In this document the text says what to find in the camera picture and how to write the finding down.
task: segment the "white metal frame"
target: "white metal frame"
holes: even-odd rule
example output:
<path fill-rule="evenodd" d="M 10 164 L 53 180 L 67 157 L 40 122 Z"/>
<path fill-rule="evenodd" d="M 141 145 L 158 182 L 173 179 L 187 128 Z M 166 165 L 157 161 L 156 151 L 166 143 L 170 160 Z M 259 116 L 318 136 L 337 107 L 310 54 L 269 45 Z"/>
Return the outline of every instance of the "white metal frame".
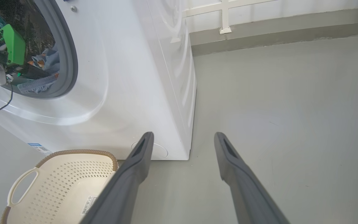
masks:
<path fill-rule="evenodd" d="M 197 6 L 192 7 L 189 9 L 186 9 L 183 11 L 183 18 L 189 17 L 189 16 L 195 16 L 199 14 L 204 14 L 208 12 L 214 12 L 222 10 L 222 28 L 220 28 L 219 33 L 220 34 L 227 34 L 231 33 L 232 30 L 229 26 L 229 9 L 234 7 L 240 7 L 240 6 L 247 6 L 247 5 L 253 5 L 263 2 L 271 2 L 275 0 L 221 0 L 221 2 L 213 3 L 209 5 L 203 5 L 203 6 Z"/>

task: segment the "wall baseboard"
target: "wall baseboard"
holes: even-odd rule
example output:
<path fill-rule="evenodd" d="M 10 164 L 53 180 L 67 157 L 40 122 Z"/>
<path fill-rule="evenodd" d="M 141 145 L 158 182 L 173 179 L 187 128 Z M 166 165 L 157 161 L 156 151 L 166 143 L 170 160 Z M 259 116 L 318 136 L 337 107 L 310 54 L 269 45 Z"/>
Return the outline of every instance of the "wall baseboard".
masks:
<path fill-rule="evenodd" d="M 358 36 L 358 9 L 256 21 L 190 33 L 193 56 L 302 41 Z"/>

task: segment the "basket handle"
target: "basket handle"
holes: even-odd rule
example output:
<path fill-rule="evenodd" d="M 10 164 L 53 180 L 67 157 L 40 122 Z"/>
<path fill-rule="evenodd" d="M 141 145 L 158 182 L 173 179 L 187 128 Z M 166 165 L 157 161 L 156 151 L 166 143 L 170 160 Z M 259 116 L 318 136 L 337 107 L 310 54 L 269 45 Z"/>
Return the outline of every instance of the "basket handle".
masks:
<path fill-rule="evenodd" d="M 31 182 L 30 186 L 27 188 L 27 190 L 24 192 L 24 194 L 21 196 L 21 198 L 19 199 L 19 201 L 17 203 L 13 203 L 12 200 L 13 200 L 13 194 L 17 188 L 17 186 L 20 184 L 20 182 L 25 178 L 27 177 L 30 173 L 32 172 L 36 172 L 37 175 L 35 176 L 34 180 Z M 30 190 L 31 186 L 34 184 L 35 180 L 37 179 L 39 175 L 39 172 L 38 172 L 38 168 L 37 167 L 34 167 L 33 169 L 29 169 L 27 170 L 26 172 L 24 172 L 12 185 L 12 187 L 10 188 L 9 190 L 9 194 L 7 195 L 7 205 L 9 207 L 14 207 L 16 204 L 19 204 L 21 202 L 21 200 L 23 200 L 24 196 L 26 196 L 27 192 Z"/>

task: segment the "white wall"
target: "white wall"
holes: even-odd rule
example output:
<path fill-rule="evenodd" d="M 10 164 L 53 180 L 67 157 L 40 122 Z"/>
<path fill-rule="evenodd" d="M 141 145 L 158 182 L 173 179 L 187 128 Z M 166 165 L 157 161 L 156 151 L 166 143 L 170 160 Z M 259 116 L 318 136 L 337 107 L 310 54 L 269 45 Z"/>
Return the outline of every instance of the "white wall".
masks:
<path fill-rule="evenodd" d="M 213 4 L 219 0 L 185 0 L 185 9 Z M 280 17 L 358 8 L 358 0 L 276 0 L 229 9 L 229 25 Z M 222 25 L 221 12 L 186 18 L 189 32 L 216 29 Z"/>

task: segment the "concrete floor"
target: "concrete floor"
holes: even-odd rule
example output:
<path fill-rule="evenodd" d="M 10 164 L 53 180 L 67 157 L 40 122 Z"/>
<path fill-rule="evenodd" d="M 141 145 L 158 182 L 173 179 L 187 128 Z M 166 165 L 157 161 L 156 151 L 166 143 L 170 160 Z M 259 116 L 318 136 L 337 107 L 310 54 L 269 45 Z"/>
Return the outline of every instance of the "concrete floor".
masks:
<path fill-rule="evenodd" d="M 152 162 L 133 224 L 237 223 L 219 176 L 217 131 L 291 223 L 358 223 L 358 37 L 194 60 L 190 159 Z M 1 215 L 11 183 L 43 156 L 2 127 L 0 136 Z"/>

